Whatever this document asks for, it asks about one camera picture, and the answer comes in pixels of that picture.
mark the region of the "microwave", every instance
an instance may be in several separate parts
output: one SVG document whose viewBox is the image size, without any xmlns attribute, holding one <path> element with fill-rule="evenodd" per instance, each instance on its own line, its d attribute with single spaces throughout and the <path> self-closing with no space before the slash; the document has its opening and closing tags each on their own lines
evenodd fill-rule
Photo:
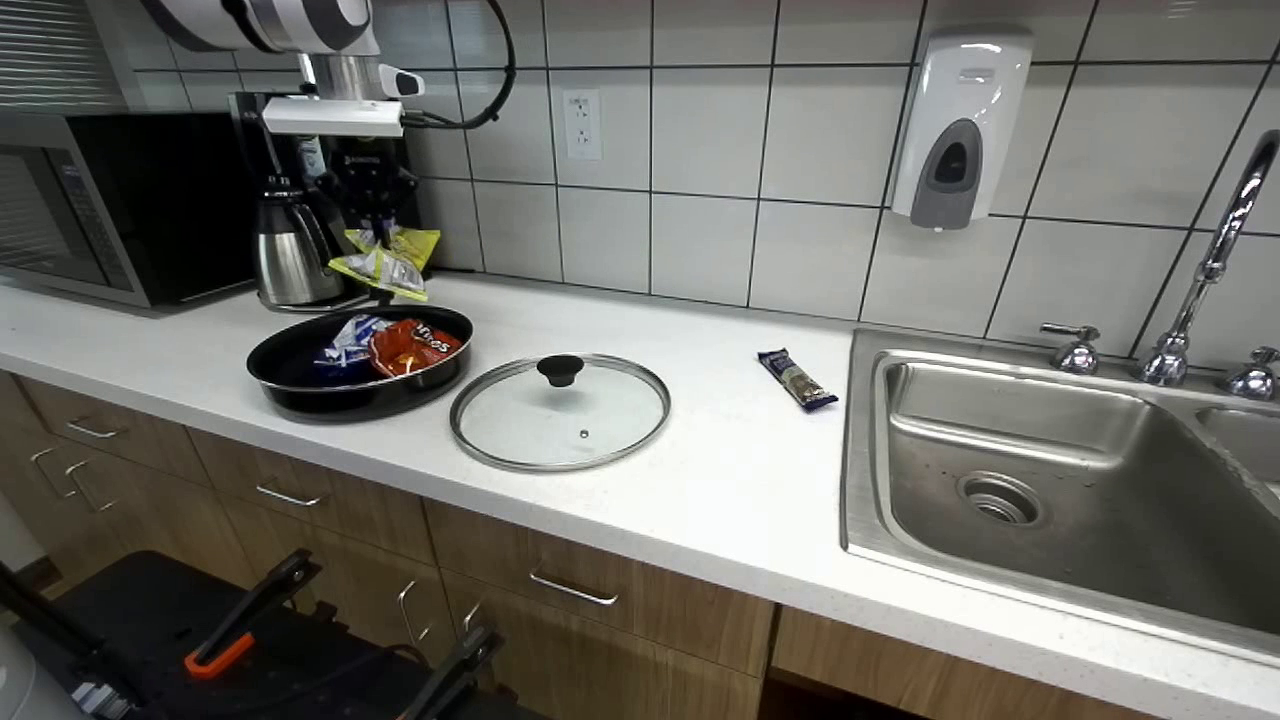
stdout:
<svg viewBox="0 0 1280 720">
<path fill-rule="evenodd" d="M 184 308 L 257 277 L 257 177 L 230 111 L 0 115 L 0 277 Z"/>
</svg>

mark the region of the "sink basin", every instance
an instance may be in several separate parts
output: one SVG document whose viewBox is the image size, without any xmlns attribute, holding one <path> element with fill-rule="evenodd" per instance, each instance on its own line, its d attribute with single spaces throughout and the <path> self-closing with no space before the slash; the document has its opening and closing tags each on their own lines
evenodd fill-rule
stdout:
<svg viewBox="0 0 1280 720">
<path fill-rule="evenodd" d="M 1280 647 L 1277 416 L 991 351 L 887 347 L 852 397 L 848 550 Z"/>
</svg>

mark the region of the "black frying pan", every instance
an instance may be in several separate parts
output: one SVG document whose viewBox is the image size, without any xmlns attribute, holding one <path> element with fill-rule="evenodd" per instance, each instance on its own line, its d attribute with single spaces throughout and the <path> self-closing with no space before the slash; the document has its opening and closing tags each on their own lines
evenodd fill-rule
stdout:
<svg viewBox="0 0 1280 720">
<path fill-rule="evenodd" d="M 434 401 L 449 386 L 474 347 L 474 321 L 452 308 L 399 303 L 399 308 L 368 308 L 368 316 L 385 321 L 419 321 L 428 326 L 443 326 L 459 338 L 459 347 L 434 367 L 408 376 L 379 376 L 374 363 L 358 367 L 322 367 L 317 356 L 332 345 L 332 334 L 365 312 L 332 312 L 322 321 L 293 323 L 247 351 L 247 376 L 265 383 L 265 390 L 293 412 L 399 412 Z"/>
</svg>

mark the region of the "glass pot lid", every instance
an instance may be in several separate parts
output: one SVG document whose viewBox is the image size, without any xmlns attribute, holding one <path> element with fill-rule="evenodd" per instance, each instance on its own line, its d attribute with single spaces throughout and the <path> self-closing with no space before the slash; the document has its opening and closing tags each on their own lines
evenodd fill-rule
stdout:
<svg viewBox="0 0 1280 720">
<path fill-rule="evenodd" d="M 620 356 L 543 356 L 486 371 L 452 401 L 452 436 L 486 463 L 582 473 L 633 456 L 671 412 L 671 390 Z"/>
</svg>

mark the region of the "white countertop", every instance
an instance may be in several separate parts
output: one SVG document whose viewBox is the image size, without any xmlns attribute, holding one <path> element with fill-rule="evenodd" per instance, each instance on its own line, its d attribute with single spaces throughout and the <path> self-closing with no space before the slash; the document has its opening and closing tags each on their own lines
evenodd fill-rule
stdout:
<svg viewBox="0 0 1280 720">
<path fill-rule="evenodd" d="M 842 550 L 846 404 L 806 416 L 758 363 L 793 347 L 846 390 L 842 323 L 470 277 L 435 277 L 434 299 L 476 323 L 470 378 L 515 356 L 612 351 L 664 376 L 667 426 L 612 466 L 515 477 L 449 436 L 464 383 L 392 419 L 286 419 L 244 356 L 297 316 L 252 290 L 155 321 L 0 284 L 0 367 L 1157 715 L 1280 715 L 1280 661 Z"/>
</svg>

